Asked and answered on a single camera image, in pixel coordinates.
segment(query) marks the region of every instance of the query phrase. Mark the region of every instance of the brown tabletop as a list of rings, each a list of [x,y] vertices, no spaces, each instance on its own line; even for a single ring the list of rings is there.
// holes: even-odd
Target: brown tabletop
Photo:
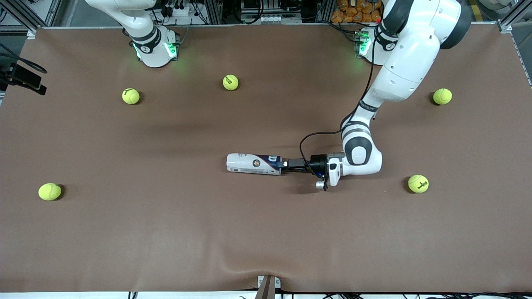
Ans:
[[[473,25],[411,98],[383,105],[382,170],[326,193],[307,174],[229,173],[225,158],[298,157],[303,136],[338,128],[370,68],[340,33],[193,28],[160,69],[127,43],[120,30],[26,42],[48,92],[10,87],[0,107],[0,291],[246,289],[264,274],[298,292],[532,290],[532,90],[497,26]],[[435,106],[442,87],[453,100]],[[416,173],[424,194],[404,188]],[[64,197],[39,199],[46,182]]]

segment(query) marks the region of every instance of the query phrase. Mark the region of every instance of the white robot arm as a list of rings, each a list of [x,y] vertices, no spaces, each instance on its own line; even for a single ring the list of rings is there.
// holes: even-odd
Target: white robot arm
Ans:
[[[342,122],[343,155],[328,159],[331,186],[341,176],[380,170],[383,155],[371,138],[370,121],[385,102],[404,101],[418,88],[440,48],[456,45],[470,26],[456,0],[385,1],[384,19],[369,30],[361,55],[383,67],[354,112]]]
[[[129,37],[137,56],[148,67],[158,68],[177,58],[178,36],[165,26],[153,23],[145,9],[155,5],[156,0],[86,0],[120,23]]]

